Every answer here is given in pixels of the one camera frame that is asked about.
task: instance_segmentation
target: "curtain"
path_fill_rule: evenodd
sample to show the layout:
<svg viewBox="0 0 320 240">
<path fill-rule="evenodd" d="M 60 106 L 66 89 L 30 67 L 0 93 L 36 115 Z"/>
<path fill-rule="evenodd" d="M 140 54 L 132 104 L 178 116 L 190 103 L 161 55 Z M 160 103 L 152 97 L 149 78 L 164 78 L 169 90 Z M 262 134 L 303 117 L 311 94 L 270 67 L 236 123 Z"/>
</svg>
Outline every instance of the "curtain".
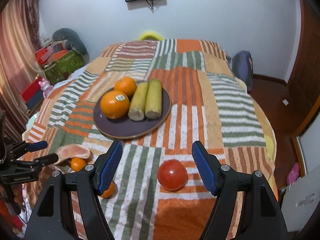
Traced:
<svg viewBox="0 0 320 240">
<path fill-rule="evenodd" d="M 15 141 L 28 121 L 20 93 L 44 75 L 34 56 L 38 31 L 38 0 L 10 0 L 0 14 L 0 109 L 7 111 L 5 134 Z"/>
</svg>

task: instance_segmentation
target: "green box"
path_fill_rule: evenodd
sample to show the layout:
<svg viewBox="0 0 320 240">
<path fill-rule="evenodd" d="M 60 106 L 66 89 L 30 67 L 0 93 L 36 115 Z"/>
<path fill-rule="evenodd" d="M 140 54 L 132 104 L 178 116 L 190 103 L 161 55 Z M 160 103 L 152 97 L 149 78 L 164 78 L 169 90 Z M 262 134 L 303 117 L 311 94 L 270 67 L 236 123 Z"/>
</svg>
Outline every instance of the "green box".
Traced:
<svg viewBox="0 0 320 240">
<path fill-rule="evenodd" d="M 45 68 L 44 73 L 50 81 L 50 84 L 54 86 L 58 82 L 68 79 L 74 71 L 83 66 L 84 62 L 81 56 L 74 50 L 71 50 Z"/>
</svg>

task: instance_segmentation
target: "wooden floor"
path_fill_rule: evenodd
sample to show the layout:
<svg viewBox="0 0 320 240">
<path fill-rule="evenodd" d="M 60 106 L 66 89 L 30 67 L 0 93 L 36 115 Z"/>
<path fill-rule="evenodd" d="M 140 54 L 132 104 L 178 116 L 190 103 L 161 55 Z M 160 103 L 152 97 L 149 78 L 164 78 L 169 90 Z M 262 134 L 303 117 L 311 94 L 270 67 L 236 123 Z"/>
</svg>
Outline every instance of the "wooden floor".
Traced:
<svg viewBox="0 0 320 240">
<path fill-rule="evenodd" d="M 286 186 L 287 174 L 297 162 L 290 137 L 302 123 L 303 117 L 290 103 L 289 93 L 282 84 L 254 79 L 253 90 L 250 94 L 265 112 L 275 132 L 277 152 L 274 175 L 277 187 L 284 187 Z M 284 99 L 289 101 L 287 106 L 282 103 Z"/>
</svg>

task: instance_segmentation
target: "orange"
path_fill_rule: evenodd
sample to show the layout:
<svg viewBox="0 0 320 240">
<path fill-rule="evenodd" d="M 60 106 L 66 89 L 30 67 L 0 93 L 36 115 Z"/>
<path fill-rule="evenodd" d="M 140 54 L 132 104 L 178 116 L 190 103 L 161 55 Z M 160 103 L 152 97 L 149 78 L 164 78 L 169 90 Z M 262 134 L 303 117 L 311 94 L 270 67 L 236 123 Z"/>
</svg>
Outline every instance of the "orange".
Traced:
<svg viewBox="0 0 320 240">
<path fill-rule="evenodd" d="M 111 181 L 110 187 L 101 195 L 102 198 L 110 198 L 116 190 L 116 184 Z"/>
<path fill-rule="evenodd" d="M 129 110 L 130 102 L 125 93 L 112 90 L 106 93 L 100 101 L 100 109 L 107 118 L 118 119 Z"/>
<path fill-rule="evenodd" d="M 115 83 L 113 89 L 125 93 L 127 97 L 131 97 L 137 89 L 137 84 L 133 78 L 123 77 Z"/>
<path fill-rule="evenodd" d="M 72 158 L 72 160 L 70 162 L 70 167 L 74 171 L 79 171 L 86 165 L 87 165 L 87 162 L 84 159 L 81 159 L 81 158 L 78 158 L 78 157 Z"/>
</svg>

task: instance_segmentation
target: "striped bedspread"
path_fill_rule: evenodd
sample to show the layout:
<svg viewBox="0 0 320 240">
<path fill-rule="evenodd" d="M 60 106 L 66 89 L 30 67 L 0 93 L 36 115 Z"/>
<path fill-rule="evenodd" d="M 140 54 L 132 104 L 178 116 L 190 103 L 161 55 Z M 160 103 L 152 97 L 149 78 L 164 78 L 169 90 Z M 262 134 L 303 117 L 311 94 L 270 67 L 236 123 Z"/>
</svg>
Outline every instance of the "striped bedspread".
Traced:
<svg viewBox="0 0 320 240">
<path fill-rule="evenodd" d="M 105 153 L 112 139 L 100 134 L 92 113 L 101 95 L 124 76 L 160 79 L 172 109 L 159 128 L 123 141 L 114 177 L 118 192 L 109 200 L 100 199 L 115 239 L 199 238 L 215 198 L 204 188 L 193 161 L 195 140 L 237 171 L 259 169 L 267 179 L 273 178 L 274 159 L 268 158 L 265 141 L 265 136 L 274 138 L 268 120 L 237 84 L 219 45 L 199 40 L 131 41 L 106 48 L 82 75 L 45 99 L 28 141 L 46 140 L 49 146 L 25 159 L 71 143 L 89 148 L 91 162 Z M 166 191 L 156 178 L 159 165 L 170 159 L 181 161 L 188 172 L 187 185 L 175 193 Z M 39 181 L 26 184 L 31 207 L 54 169 L 70 172 L 68 166 L 51 165 L 43 169 Z M 72 199 L 79 236 L 86 239 L 75 192 Z M 238 194 L 228 239 L 236 233 L 241 204 Z"/>
</svg>

